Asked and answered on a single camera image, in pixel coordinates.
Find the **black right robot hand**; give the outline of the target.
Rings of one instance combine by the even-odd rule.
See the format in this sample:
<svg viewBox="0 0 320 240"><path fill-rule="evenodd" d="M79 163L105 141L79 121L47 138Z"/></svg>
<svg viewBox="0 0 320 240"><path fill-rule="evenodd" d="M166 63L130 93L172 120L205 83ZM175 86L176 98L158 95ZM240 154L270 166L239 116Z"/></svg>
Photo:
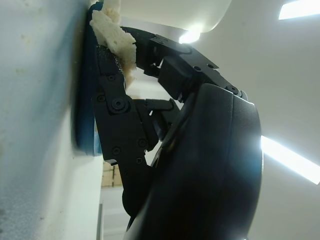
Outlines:
<svg viewBox="0 0 320 240"><path fill-rule="evenodd" d="M96 48L92 100L103 158L119 168L126 240L242 240L262 181L258 111L187 44L125 27L136 64L170 100L131 99L109 48Z"/></svg>

